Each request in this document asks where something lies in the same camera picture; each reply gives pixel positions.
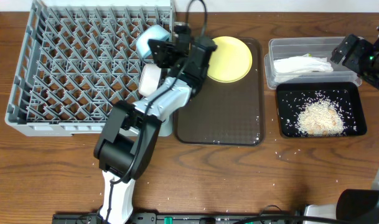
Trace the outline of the light blue bowl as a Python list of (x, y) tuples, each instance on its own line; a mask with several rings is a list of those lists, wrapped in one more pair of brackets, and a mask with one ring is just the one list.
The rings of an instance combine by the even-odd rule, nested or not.
[(151, 55), (151, 49), (149, 47), (149, 40), (168, 40), (171, 33), (165, 30), (162, 26), (156, 24), (146, 29), (136, 41), (136, 50), (138, 51), (140, 59), (145, 59)]

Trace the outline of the white paper napkin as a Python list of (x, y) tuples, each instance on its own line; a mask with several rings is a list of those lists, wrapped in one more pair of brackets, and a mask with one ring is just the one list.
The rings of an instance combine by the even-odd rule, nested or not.
[(275, 60), (274, 69), (277, 73), (308, 73), (333, 72), (332, 65), (327, 58), (295, 56)]

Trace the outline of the yellow round plate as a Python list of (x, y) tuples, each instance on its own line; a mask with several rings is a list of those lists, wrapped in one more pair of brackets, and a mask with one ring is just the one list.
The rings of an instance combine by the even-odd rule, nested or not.
[(209, 61), (208, 77), (220, 83), (233, 83), (245, 77), (253, 64), (250, 48), (235, 37), (220, 36), (213, 41), (217, 49)]

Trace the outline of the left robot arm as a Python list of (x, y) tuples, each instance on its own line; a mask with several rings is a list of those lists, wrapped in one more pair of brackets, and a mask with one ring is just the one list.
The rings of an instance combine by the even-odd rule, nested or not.
[(207, 77), (215, 42), (205, 34), (192, 37), (187, 24), (175, 32), (174, 42), (147, 40), (155, 64), (169, 69), (164, 83), (139, 101), (115, 103), (95, 146), (105, 180), (98, 223), (128, 221), (135, 181), (150, 163), (163, 122), (201, 91)]

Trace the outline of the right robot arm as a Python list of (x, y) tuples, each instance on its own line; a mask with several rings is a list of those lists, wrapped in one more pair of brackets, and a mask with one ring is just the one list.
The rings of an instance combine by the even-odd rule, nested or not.
[[(330, 59), (379, 90), (379, 25), (376, 30), (373, 43), (349, 34)], [(294, 223), (379, 223), (379, 167), (369, 189), (345, 189), (335, 204), (308, 205)]]

